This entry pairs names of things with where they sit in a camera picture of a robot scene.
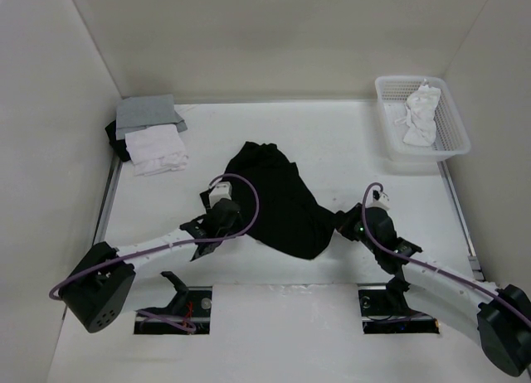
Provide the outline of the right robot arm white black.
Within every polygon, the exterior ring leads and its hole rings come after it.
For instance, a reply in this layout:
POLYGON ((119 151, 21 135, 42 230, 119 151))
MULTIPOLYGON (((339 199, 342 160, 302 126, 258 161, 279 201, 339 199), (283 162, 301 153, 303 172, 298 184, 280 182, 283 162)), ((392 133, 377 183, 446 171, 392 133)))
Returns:
POLYGON ((478 282, 428 260, 421 247, 397 235, 387 211, 356 204, 335 216, 337 232, 362 243, 392 279, 384 300, 395 313, 430 315, 468 337, 503 373, 530 366, 530 299, 515 285, 478 282))

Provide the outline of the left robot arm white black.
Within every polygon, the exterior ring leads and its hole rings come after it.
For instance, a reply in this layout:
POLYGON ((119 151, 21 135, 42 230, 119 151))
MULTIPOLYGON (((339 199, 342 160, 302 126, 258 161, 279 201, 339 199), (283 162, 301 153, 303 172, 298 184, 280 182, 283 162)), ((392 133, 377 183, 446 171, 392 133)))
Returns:
POLYGON ((195 324, 179 315, 186 311, 189 289, 173 270, 213 253, 240 228, 241 208, 222 199, 206 214, 144 243, 113 247, 102 241, 85 254, 58 297, 90 333, 126 311, 192 332, 195 324))

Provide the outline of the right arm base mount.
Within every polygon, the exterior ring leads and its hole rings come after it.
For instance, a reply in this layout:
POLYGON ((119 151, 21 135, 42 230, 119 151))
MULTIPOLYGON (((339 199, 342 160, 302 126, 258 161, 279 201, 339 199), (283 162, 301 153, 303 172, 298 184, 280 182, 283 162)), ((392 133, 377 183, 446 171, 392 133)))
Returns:
POLYGON ((392 300, 382 285, 360 286, 358 301, 363 333, 367 335, 439 334, 438 321, 392 300))

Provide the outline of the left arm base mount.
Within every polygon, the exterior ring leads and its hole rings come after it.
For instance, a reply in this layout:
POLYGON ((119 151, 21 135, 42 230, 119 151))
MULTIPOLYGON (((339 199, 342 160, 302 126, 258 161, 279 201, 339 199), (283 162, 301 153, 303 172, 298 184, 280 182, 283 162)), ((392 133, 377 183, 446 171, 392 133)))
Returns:
POLYGON ((189 287, 171 271, 163 271, 173 296, 162 306, 136 313, 135 335, 208 335, 212 314, 212 287, 189 287))

